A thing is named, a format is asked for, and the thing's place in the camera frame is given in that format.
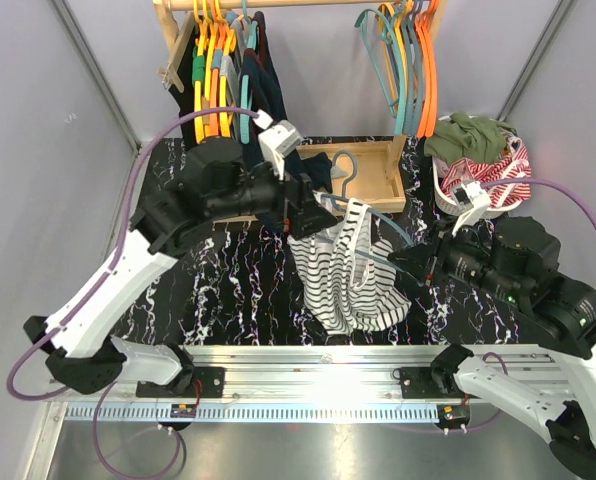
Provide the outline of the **blue grey hanger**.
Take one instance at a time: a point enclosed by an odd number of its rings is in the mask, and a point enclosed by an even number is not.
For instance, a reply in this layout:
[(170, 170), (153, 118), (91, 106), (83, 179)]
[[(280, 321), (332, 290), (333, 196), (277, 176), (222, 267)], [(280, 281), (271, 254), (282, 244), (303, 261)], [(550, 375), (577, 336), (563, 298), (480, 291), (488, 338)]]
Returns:
[[(357, 176), (357, 174), (359, 173), (358, 161), (357, 161), (355, 155), (351, 151), (346, 150), (346, 149), (339, 150), (338, 152), (336, 152), (333, 155), (333, 158), (331, 160), (332, 169), (333, 170), (337, 169), (336, 162), (337, 162), (338, 157), (341, 155), (347, 156), (351, 160), (352, 167), (353, 167), (352, 174), (349, 177), (347, 177), (342, 183), (342, 187), (341, 187), (342, 196), (334, 195), (331, 193), (323, 193), (322, 194), (322, 197), (329, 198), (331, 200), (333, 208), (337, 211), (342, 211), (342, 208), (338, 205), (339, 202), (343, 202), (346, 204), (350, 203), (350, 199), (345, 197), (344, 194), (346, 193), (347, 184), (350, 183), (352, 180), (354, 180), (355, 177)], [(412, 238), (393, 219), (389, 218), (388, 216), (381, 213), (377, 209), (371, 207), (367, 203), (365, 203), (365, 206), (368, 207), (368, 210), (372, 215), (378, 217), (384, 223), (389, 225), (404, 240), (405, 244), (408, 247), (412, 247), (414, 245)], [(361, 250), (355, 250), (355, 253), (359, 254), (367, 259), (373, 260), (374, 262), (377, 262), (379, 264), (389, 266), (389, 267), (395, 269), (397, 272), (402, 272), (401, 268), (399, 268), (397, 265), (393, 264), (386, 258), (377, 256), (377, 255), (372, 255), (370, 253), (367, 253), (367, 252), (364, 252)]]

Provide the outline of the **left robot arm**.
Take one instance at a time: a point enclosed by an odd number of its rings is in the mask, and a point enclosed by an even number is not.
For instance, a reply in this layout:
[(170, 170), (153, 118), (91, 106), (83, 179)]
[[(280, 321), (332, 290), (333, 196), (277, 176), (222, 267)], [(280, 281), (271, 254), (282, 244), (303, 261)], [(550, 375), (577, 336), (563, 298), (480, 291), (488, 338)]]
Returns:
[(66, 305), (25, 322), (25, 333), (46, 353), (47, 369), (64, 388), (89, 395), (117, 381), (144, 382), (184, 396), (193, 385), (192, 356), (174, 344), (138, 344), (112, 335), (122, 314), (209, 236), (218, 220), (269, 216), (296, 239), (337, 222), (306, 175), (281, 173), (273, 160), (247, 170), (232, 139), (203, 141), (188, 151), (187, 162), (191, 175), (136, 208), (110, 258)]

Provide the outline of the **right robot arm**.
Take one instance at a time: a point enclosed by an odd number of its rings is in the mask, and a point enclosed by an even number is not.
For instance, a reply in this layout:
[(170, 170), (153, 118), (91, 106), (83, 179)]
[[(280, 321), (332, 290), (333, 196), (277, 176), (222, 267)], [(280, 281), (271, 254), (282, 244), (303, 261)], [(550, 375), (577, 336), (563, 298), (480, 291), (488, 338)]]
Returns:
[(560, 241), (531, 217), (497, 221), (489, 247), (452, 229), (439, 221), (424, 242), (388, 259), (419, 284), (452, 279), (506, 303), (559, 366), (573, 396), (532, 389), (461, 345), (433, 359), (432, 388), (443, 397), (487, 401), (532, 429), (570, 472), (596, 479), (596, 290), (560, 273)]

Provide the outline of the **teal hanger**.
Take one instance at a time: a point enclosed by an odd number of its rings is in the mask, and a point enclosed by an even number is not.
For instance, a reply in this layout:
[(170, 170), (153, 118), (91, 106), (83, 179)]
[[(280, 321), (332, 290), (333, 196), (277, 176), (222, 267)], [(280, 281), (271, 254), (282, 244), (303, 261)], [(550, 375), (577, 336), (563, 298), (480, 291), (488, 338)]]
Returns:
[(354, 27), (358, 30), (362, 45), (368, 55), (369, 61), (376, 74), (377, 80), (380, 85), (380, 89), (384, 96), (384, 100), (389, 112), (389, 115), (394, 121), (393, 132), (395, 135), (401, 135), (405, 133), (405, 104), (406, 104), (406, 87), (403, 84), (404, 69), (403, 66), (399, 66), (399, 73), (401, 75), (400, 80), (400, 98), (399, 98), (399, 110), (396, 118), (393, 118), (390, 109), (387, 104), (386, 96), (389, 94), (389, 86), (387, 82), (387, 75), (385, 71), (385, 61), (382, 51), (382, 38), (376, 20), (376, 16), (379, 15), (381, 18), (384, 16), (378, 11), (378, 6), (364, 8), (355, 20)]

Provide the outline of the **red striped tank top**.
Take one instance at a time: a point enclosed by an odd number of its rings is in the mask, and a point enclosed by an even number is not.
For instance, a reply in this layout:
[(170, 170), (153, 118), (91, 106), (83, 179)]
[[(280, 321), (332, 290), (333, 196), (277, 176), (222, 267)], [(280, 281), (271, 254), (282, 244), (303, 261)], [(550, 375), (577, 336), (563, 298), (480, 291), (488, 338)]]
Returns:
[[(445, 195), (449, 195), (451, 188), (461, 181), (477, 181), (484, 185), (497, 180), (531, 176), (528, 150), (521, 138), (511, 135), (507, 137), (507, 146), (494, 163), (476, 163), (469, 158), (454, 162), (441, 176), (440, 188)], [(487, 188), (487, 192), (492, 208), (508, 207), (531, 197), (530, 186), (522, 183), (493, 186)]]

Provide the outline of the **black white striped tank top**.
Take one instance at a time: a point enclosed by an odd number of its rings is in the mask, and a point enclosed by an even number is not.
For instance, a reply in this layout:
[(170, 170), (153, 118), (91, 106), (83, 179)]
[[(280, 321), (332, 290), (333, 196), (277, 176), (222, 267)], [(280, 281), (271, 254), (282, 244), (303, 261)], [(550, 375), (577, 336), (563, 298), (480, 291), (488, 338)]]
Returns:
[(288, 245), (303, 284), (304, 304), (330, 335), (380, 332), (405, 320), (411, 302), (386, 263), (392, 244), (372, 239), (370, 207), (352, 198), (333, 227)]

